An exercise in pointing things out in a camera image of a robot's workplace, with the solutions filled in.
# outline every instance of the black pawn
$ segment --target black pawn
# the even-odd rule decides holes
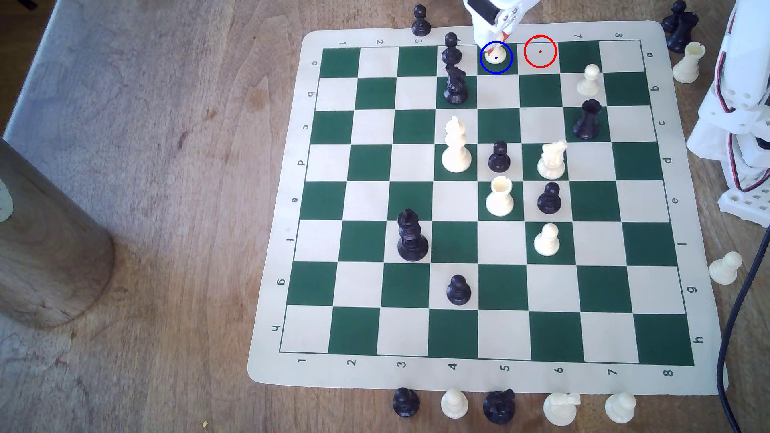
[[[676,29],[679,26],[679,18],[681,17],[681,14],[685,13],[686,8],[687,3],[685,3],[685,0],[676,0],[676,2],[674,2],[671,6],[671,15],[663,18],[663,21],[661,21],[664,32],[676,32]]]
[[[508,156],[508,145],[504,141],[494,142],[492,154],[487,161],[489,170],[495,173],[502,173],[511,166],[511,157]]]
[[[509,422],[516,413],[515,395],[511,389],[492,391],[487,394],[487,398],[484,399],[484,415],[495,424]]]
[[[561,209],[558,183],[549,182],[545,184],[545,191],[537,198],[537,208],[547,215],[556,213]]]
[[[393,394],[393,410],[398,416],[409,418],[420,408],[420,398],[417,393],[406,388],[398,388]]]
[[[452,304],[465,305],[470,300],[470,286],[462,275],[455,275],[447,286],[447,298]]]
[[[583,102],[581,107],[583,116],[572,127],[572,132],[579,139],[592,139],[599,135],[599,125],[596,123],[596,115],[601,111],[601,104],[596,99]]]
[[[414,6],[414,24],[412,24],[412,33],[415,36],[428,36],[430,33],[430,23],[425,19],[425,6]]]

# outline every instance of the white pawn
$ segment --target white pawn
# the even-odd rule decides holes
[[[534,250],[541,256],[553,256],[559,251],[559,227],[554,223],[547,223],[543,230],[534,237]]]
[[[578,414],[578,404],[579,394],[554,392],[543,402],[543,413],[551,424],[564,427],[574,421],[575,415]]]
[[[468,397],[459,389],[451,388],[441,398],[441,411],[449,418],[462,418],[468,412]]]
[[[487,210],[496,217],[505,217],[514,209],[511,197],[513,183],[505,176],[492,179],[492,192],[487,196]]]
[[[599,76],[599,67],[591,63],[585,67],[583,79],[577,82],[577,92],[583,96],[593,96],[599,92],[599,84],[596,78]]]
[[[470,167],[470,152],[465,148],[468,138],[465,136],[465,125],[452,116],[452,120],[444,127],[447,131],[445,141],[447,148],[441,154],[441,163],[452,173],[462,173]]]
[[[737,269],[743,264],[743,257],[735,251],[725,254],[724,258],[714,260],[708,267],[708,274],[717,284],[726,286],[732,284],[738,277]]]
[[[604,411],[612,421],[625,424],[634,417],[636,397],[630,392],[611,395],[604,403]]]
[[[685,57],[679,61],[672,72],[674,79],[684,84],[694,82],[698,79],[698,60],[706,53],[706,47],[700,42],[690,42],[685,46]]]

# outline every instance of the white chess piece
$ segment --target white chess piece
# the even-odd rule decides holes
[[[564,151],[567,144],[557,141],[543,145],[543,153],[537,161],[537,172],[546,179],[555,180],[564,174]]]
[[[612,421],[625,424],[634,417],[636,397],[630,392],[611,395],[604,403],[604,411]]]
[[[593,96],[599,92],[599,84],[596,78],[599,76],[599,67],[591,63],[585,67],[583,79],[577,82],[577,92],[583,96]]]
[[[449,418],[462,418],[468,412],[468,397],[459,389],[451,388],[441,398],[441,411]]]
[[[543,413],[551,424],[564,427],[574,421],[575,415],[578,414],[578,404],[579,394],[554,392],[543,402]]]
[[[444,127],[447,131],[447,148],[441,154],[441,164],[452,173],[462,173],[470,167],[470,152],[465,148],[467,137],[465,136],[465,125],[452,116],[452,120],[447,122]]]
[[[708,266],[708,274],[717,284],[726,286],[732,284],[738,277],[737,269],[743,264],[743,257],[735,251],[725,254],[724,258],[714,260]]]
[[[505,176],[492,179],[492,192],[487,196],[487,210],[496,217],[505,217],[514,209],[511,197],[513,183]]]
[[[698,79],[698,60],[706,53],[706,47],[700,42],[690,42],[685,46],[685,57],[679,61],[672,72],[674,79],[684,84]]]
[[[547,223],[543,230],[534,237],[534,250],[541,256],[553,256],[559,251],[559,227]]]

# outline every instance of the wooden table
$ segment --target wooden table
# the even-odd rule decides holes
[[[701,78],[676,85],[689,135],[713,79],[732,2],[691,0]],[[469,25],[460,0],[428,0],[435,26]],[[469,394],[439,392],[400,419],[391,391],[256,384],[246,359],[302,37],[405,28],[413,3],[59,0],[5,139],[114,235],[114,277],[70,324],[0,318],[0,431],[553,431],[542,394],[495,426]],[[528,22],[659,21],[669,0],[541,0]],[[672,62],[681,56],[672,54]],[[719,213],[716,162],[691,155],[708,259],[751,261],[762,228]],[[728,357],[745,431],[770,429],[770,266],[748,295]],[[747,267],[739,271],[743,281]],[[716,287],[724,320],[738,285]],[[641,396],[614,425],[584,396],[560,431],[727,431],[716,397]]]

